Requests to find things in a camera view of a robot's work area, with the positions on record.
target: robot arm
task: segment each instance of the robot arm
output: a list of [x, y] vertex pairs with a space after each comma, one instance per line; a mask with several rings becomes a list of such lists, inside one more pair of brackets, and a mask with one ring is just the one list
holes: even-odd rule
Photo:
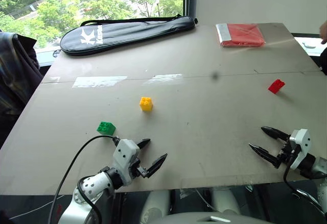
[[267, 150], [249, 144], [250, 147], [279, 168], [281, 163], [285, 163], [290, 169], [299, 170], [299, 173], [305, 178], [314, 180], [318, 189], [318, 201], [308, 193], [296, 189], [296, 193], [307, 198], [310, 202], [327, 217], [327, 160], [321, 157], [314, 157], [308, 151], [311, 148], [311, 137], [306, 129], [294, 130], [291, 135], [271, 127], [261, 127], [261, 129], [274, 139], [284, 141], [280, 153], [277, 157], [272, 156]]
[[95, 204], [105, 189], [111, 196], [116, 189], [130, 185], [138, 176], [151, 177], [161, 167], [167, 154], [154, 161], [149, 169], [142, 168], [137, 156], [139, 150], [148, 142], [150, 139], [144, 139], [138, 144], [128, 139], [119, 140], [113, 153], [112, 168], [105, 167], [95, 176], [84, 177], [79, 181], [80, 186], [74, 189], [72, 201], [60, 217], [59, 224], [81, 224], [91, 221], [94, 218], [90, 215], [92, 207], [85, 198]]

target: red lego brick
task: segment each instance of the red lego brick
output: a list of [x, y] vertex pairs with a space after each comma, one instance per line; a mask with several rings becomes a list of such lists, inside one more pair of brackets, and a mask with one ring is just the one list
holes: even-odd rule
[[268, 90], [276, 94], [284, 85], [285, 83], [283, 81], [275, 80], [274, 83], [269, 86]]

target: plaid jacket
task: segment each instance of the plaid jacket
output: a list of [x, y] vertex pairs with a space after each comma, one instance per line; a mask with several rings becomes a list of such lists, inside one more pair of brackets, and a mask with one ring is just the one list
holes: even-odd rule
[[0, 122], [19, 117], [43, 78], [33, 49], [35, 42], [0, 32]]

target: white wall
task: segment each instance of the white wall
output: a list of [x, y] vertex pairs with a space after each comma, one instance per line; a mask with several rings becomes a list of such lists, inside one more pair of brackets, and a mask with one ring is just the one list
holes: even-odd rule
[[319, 33], [327, 0], [197, 0], [201, 24], [282, 22], [292, 33]]

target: human hand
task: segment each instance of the human hand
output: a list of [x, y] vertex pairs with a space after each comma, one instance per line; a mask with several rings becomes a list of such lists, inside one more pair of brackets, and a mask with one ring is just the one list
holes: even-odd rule
[[320, 26], [320, 37], [322, 38], [321, 44], [326, 44], [327, 43], [327, 21], [325, 21], [321, 26]]

